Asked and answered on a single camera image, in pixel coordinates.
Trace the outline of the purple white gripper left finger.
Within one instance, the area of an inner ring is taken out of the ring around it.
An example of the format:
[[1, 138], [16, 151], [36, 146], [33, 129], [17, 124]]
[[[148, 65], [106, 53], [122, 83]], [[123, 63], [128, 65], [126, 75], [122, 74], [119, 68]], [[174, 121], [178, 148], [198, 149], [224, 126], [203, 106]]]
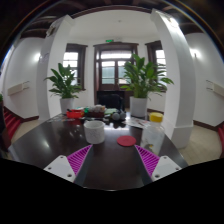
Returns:
[[50, 164], [48, 164], [44, 170], [69, 182], [74, 182], [91, 148], [92, 146], [88, 145], [73, 152], [69, 156], [59, 155]]

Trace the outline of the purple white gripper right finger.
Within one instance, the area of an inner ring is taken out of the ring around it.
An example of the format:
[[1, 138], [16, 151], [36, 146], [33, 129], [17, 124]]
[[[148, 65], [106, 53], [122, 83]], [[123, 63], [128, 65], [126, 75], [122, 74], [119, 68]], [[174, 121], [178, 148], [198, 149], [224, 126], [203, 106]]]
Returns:
[[181, 167], [171, 160], [167, 155], [159, 157], [158, 155], [142, 148], [135, 146], [143, 166], [152, 181], [157, 181], [165, 176], [181, 170]]

